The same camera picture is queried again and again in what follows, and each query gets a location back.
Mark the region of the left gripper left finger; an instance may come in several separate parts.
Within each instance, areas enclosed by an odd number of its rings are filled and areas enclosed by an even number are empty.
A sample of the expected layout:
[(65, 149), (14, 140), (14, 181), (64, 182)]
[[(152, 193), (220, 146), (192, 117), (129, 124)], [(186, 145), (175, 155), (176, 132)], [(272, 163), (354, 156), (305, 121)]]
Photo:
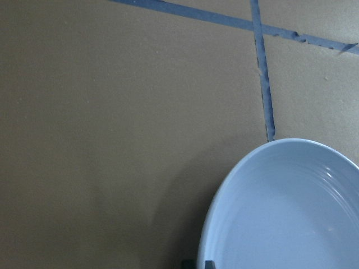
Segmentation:
[(181, 269), (195, 269), (195, 260), (184, 259), (181, 261)]

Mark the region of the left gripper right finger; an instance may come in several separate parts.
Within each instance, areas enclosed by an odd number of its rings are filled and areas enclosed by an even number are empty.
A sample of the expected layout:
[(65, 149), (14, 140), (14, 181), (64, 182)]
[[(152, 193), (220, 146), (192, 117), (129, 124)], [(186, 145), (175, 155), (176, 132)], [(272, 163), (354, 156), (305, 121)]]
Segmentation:
[(204, 269), (215, 269), (215, 262), (212, 260), (205, 261)]

